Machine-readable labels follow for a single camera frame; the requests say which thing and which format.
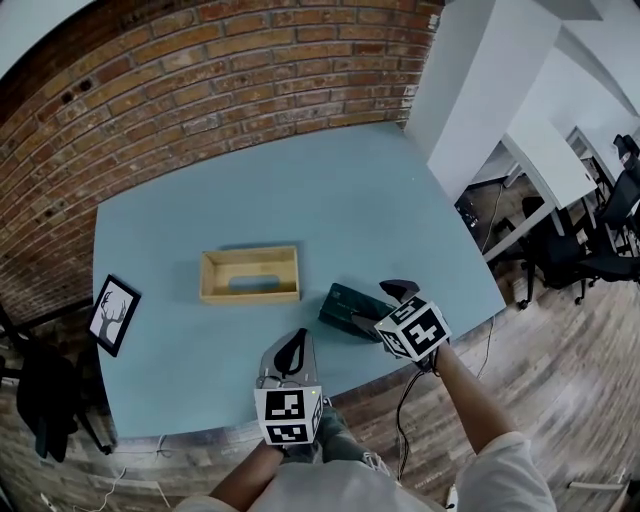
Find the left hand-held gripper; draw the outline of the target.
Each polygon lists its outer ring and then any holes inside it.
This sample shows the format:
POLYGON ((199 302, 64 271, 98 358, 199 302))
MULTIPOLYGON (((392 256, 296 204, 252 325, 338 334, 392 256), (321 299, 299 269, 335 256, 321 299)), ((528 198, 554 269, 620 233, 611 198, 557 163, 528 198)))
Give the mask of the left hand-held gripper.
POLYGON ((264 440, 271 446, 314 442, 323 412, 313 338, 305 328, 286 335, 262 356, 254 401, 264 440))

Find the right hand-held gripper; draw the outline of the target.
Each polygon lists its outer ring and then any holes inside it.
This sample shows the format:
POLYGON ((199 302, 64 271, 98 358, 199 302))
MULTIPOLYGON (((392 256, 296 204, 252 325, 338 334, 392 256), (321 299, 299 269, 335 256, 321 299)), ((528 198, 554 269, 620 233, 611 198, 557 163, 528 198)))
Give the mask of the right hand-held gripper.
POLYGON ((420 287, 414 281, 381 281, 382 290, 399 303, 382 318, 352 313, 351 322, 373 343, 385 344, 390 353, 412 361, 422 371, 433 369, 438 348, 448 344, 452 331, 433 301, 416 295, 420 287))

